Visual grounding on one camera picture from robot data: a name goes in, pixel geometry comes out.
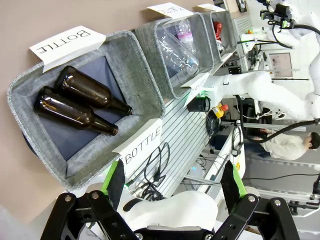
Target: white shirt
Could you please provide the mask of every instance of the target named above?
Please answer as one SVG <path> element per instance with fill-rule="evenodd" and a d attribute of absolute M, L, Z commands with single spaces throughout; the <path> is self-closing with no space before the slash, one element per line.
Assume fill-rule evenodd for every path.
<path fill-rule="evenodd" d="M 274 132 L 274 130 L 269 130 L 268 134 L 273 134 Z M 283 133 L 267 142 L 261 143 L 261 146 L 270 153 L 272 158 L 289 161 L 300 158 L 307 151 L 301 137 Z"/>

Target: brown glass bottle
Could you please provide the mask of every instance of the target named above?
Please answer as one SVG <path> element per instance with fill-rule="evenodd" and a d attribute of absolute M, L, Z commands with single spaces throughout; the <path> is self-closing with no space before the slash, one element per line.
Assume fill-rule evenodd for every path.
<path fill-rule="evenodd" d="M 54 119 L 76 129 L 90 129 L 99 133 L 118 133 L 118 127 L 100 116 L 88 106 L 80 106 L 53 92 L 51 87 L 45 86 L 41 89 L 34 110 L 40 116 Z"/>
<path fill-rule="evenodd" d="M 90 105 L 97 109 L 110 109 L 126 116 L 132 114 L 132 108 L 114 97 L 110 89 L 84 74 L 73 66 L 66 66 L 60 73 L 55 88 L 59 94 Z"/>

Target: bottle neck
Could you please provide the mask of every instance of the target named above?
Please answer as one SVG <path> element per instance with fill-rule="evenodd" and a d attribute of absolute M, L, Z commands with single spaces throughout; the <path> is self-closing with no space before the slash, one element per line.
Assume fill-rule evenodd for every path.
<path fill-rule="evenodd" d="M 123 101 L 119 100 L 118 98 L 114 97 L 108 106 L 109 109 L 115 110 L 125 116 L 129 116 L 132 114 L 132 107 L 124 103 Z"/>
<path fill-rule="evenodd" d="M 94 114 L 94 120 L 90 125 L 90 129 L 104 134 L 111 134 L 112 136 L 117 135 L 118 127 L 107 120 L 104 120 L 102 117 Z"/>

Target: red object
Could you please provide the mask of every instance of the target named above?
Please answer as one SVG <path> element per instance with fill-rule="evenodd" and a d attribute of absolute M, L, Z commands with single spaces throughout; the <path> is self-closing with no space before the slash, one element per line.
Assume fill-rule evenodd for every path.
<path fill-rule="evenodd" d="M 213 23 L 213 27 L 214 27 L 214 31 L 215 31 L 215 37 L 217 39 L 219 39 L 220 35 L 221 35 L 221 31 L 222 31 L 222 23 L 218 22 L 218 21 L 215 21 Z"/>
<path fill-rule="evenodd" d="M 227 110 L 229 109 L 229 107 L 228 107 L 227 104 L 223 104 L 223 105 L 220 107 L 220 109 L 225 112 L 225 111 L 227 111 Z"/>

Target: gray fabric bin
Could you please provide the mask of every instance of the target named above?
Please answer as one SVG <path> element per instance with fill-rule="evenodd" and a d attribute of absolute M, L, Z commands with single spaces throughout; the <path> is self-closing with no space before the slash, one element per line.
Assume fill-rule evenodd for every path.
<path fill-rule="evenodd" d="M 98 134 L 67 161 L 33 110 L 32 99 L 43 86 L 52 86 L 61 70 L 71 65 L 82 69 L 105 57 L 133 115 L 116 122 L 116 136 Z M 86 53 L 45 73 L 39 63 L 18 76 L 7 93 L 9 107 L 28 144 L 67 190 L 80 189 L 102 173 L 120 155 L 112 152 L 150 119 L 162 119 L 165 105 L 135 35 L 121 31 L 106 36 L 97 50 Z"/>
<path fill-rule="evenodd" d="M 196 48 L 195 57 L 199 61 L 199 72 L 197 74 L 207 73 L 214 67 L 214 59 L 205 21 L 201 14 L 197 12 L 187 19 L 190 22 L 193 42 Z M 172 19 L 165 18 L 149 22 L 136 28 L 134 33 L 140 42 L 162 97 L 164 99 L 179 99 L 190 91 L 190 88 L 181 86 L 197 74 L 186 79 L 185 82 L 172 86 L 157 36 L 157 27 L 169 21 L 172 21 Z"/>
<path fill-rule="evenodd" d="M 222 63 L 222 57 L 225 54 L 232 53 L 237 48 L 237 41 L 235 37 L 236 32 L 234 30 L 231 15 L 228 11 L 219 11 L 219 12 L 211 11 L 211 12 L 205 12 L 201 14 L 204 18 L 206 29 L 208 31 L 214 63 L 215 64 Z M 222 40 L 222 44 L 225 48 L 221 54 L 218 50 L 213 20 L 215 22 L 222 23 L 222 31 L 221 31 L 220 37 Z"/>

